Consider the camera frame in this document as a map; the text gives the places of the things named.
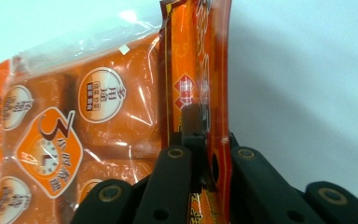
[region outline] printed packaging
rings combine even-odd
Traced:
[[[69,223],[109,178],[135,184],[197,105],[209,165],[190,223],[228,223],[230,0],[161,1],[0,64],[0,223]]]

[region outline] clock graphic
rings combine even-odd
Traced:
[[[32,170],[37,175],[51,175],[60,163],[59,152],[54,143],[44,138],[36,140],[29,154],[33,157]]]

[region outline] white background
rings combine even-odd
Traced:
[[[0,0],[0,62],[152,1]],[[358,1],[234,0],[229,29],[229,120],[240,143],[298,189],[327,180],[358,197]]]

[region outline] transparent plastic film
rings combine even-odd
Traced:
[[[161,149],[161,23],[159,4],[151,4],[11,60],[1,104],[0,223],[69,223],[97,183],[135,184],[151,174]]]

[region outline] red logo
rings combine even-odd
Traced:
[[[174,85],[180,96],[175,100],[175,105],[182,109],[185,105],[191,105],[194,103],[193,88],[194,81],[188,75],[182,76],[178,82]]]

